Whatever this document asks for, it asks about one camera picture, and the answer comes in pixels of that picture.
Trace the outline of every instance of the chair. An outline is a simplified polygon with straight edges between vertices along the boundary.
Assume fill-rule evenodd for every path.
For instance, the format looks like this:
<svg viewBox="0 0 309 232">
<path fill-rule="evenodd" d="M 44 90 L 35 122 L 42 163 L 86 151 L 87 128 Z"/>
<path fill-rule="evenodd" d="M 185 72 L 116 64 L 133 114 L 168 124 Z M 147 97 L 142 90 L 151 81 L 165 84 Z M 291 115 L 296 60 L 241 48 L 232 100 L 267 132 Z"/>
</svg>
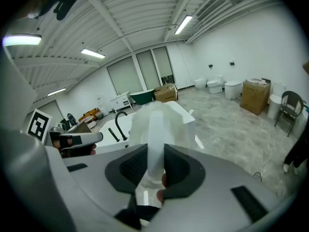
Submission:
<svg viewBox="0 0 309 232">
<path fill-rule="evenodd" d="M 300 105 L 300 109 L 299 109 L 298 112 L 296 112 L 296 108 L 297 108 L 298 104 Z M 301 97 L 298 94 L 296 94 L 292 91 L 285 91 L 282 94 L 281 108 L 280 108 L 275 126 L 277 125 L 280 116 L 282 114 L 287 114 L 288 117 L 292 121 L 291 125 L 289 127 L 289 130 L 288 130 L 287 136 L 289 136 L 292 129 L 293 129 L 293 126 L 295 124 L 296 118 L 303 111 L 303 108 L 304 108 L 303 99 L 301 99 Z"/>
</svg>

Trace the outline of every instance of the white toilet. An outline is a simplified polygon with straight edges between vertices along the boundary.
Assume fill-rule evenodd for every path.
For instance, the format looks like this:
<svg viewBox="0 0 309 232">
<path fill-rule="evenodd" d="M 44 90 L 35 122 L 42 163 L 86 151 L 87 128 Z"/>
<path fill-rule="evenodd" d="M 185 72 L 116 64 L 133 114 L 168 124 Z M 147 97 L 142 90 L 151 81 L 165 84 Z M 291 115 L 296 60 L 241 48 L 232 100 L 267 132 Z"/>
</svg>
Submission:
<svg viewBox="0 0 309 232">
<path fill-rule="evenodd" d="M 269 97 L 269 108 L 267 116 L 271 119 L 277 119 L 280 107 L 282 94 L 286 91 L 286 86 L 274 83 L 272 85 L 272 94 Z"/>
<path fill-rule="evenodd" d="M 240 81 L 229 81 L 225 83 L 225 97 L 228 100 L 234 100 L 241 96 L 242 82 Z"/>
<path fill-rule="evenodd" d="M 205 88 L 206 87 L 206 78 L 205 77 L 201 77 L 197 80 L 194 81 L 194 86 L 196 89 L 201 89 L 201 88 Z"/>
<path fill-rule="evenodd" d="M 210 94 L 216 94 L 222 92 L 222 85 L 224 83 L 223 76 L 215 75 L 211 81 L 207 82 Z"/>
</svg>

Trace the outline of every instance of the gray floor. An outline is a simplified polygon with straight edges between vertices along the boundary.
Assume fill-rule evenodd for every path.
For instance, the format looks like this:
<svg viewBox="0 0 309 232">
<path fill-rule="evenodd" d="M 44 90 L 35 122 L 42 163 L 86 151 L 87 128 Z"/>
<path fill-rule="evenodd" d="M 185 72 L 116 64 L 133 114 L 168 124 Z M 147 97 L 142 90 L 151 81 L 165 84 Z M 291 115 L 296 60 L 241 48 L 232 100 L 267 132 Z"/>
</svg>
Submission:
<svg viewBox="0 0 309 232">
<path fill-rule="evenodd" d="M 287 137 L 287 121 L 281 119 L 274 127 L 265 113 L 256 116 L 241 108 L 240 100 L 229 101 L 224 92 L 210 94 L 207 88 L 182 90 L 177 103 L 188 112 L 194 110 L 197 136 L 204 145 L 195 150 L 229 160 L 252 175 L 261 173 L 262 183 L 281 199 L 297 190 L 307 170 L 304 164 L 298 175 L 292 168 L 287 174 L 282 170 L 284 158 L 296 142 L 293 135 Z M 133 112 L 131 108 L 124 111 Z M 114 117 L 109 114 L 97 121 L 92 131 L 99 131 Z"/>
</svg>

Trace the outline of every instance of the white bathtub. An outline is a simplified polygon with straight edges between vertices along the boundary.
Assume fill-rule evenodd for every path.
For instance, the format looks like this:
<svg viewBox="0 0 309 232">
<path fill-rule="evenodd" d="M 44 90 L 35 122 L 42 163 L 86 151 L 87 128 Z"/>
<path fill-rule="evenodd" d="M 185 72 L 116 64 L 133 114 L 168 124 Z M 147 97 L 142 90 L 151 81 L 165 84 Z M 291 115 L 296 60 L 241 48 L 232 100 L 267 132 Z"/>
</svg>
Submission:
<svg viewBox="0 0 309 232">
<path fill-rule="evenodd" d="M 165 104 L 169 105 L 174 111 L 182 115 L 183 123 L 188 127 L 190 145 L 193 147 L 195 143 L 195 131 L 196 131 L 195 119 L 176 102 L 169 101 Z M 134 116 L 134 114 L 135 113 L 132 113 L 132 114 L 129 114 L 128 116 L 121 114 L 118 117 L 118 125 L 120 129 L 122 130 L 123 134 L 127 137 L 127 140 L 125 141 L 123 141 L 123 138 L 118 128 L 116 127 L 114 119 L 108 121 L 101 128 L 100 132 L 103 133 L 103 140 L 97 143 L 97 148 L 96 148 L 97 154 L 123 149 L 125 148 L 126 145 L 129 145 L 129 139 L 130 139 L 129 131 L 131 130 L 132 117 Z M 112 129 L 114 134 L 120 140 L 119 142 L 116 142 L 114 137 L 108 131 L 108 128 Z"/>
</svg>

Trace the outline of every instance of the faucet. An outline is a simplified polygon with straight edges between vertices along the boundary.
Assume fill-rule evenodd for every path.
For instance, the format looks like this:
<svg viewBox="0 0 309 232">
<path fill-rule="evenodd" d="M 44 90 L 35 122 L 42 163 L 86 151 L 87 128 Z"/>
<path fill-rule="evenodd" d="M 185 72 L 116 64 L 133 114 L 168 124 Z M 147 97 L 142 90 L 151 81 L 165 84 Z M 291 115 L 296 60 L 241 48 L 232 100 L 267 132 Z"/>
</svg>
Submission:
<svg viewBox="0 0 309 232">
<path fill-rule="evenodd" d="M 125 140 L 127 140 L 127 137 L 123 134 L 122 130 L 120 129 L 120 127 L 119 127 L 119 125 L 118 125 L 118 116 L 119 116 L 120 114 L 124 114 L 125 116 L 127 116 L 127 114 L 126 114 L 126 112 L 124 112 L 124 111 L 120 111 L 120 112 L 118 112 L 118 113 L 116 114 L 116 118 L 115 118 L 116 127 L 118 128 L 118 130 L 119 130 L 119 132 L 120 132 L 122 138 L 123 138 L 124 141 L 125 141 Z"/>
</svg>

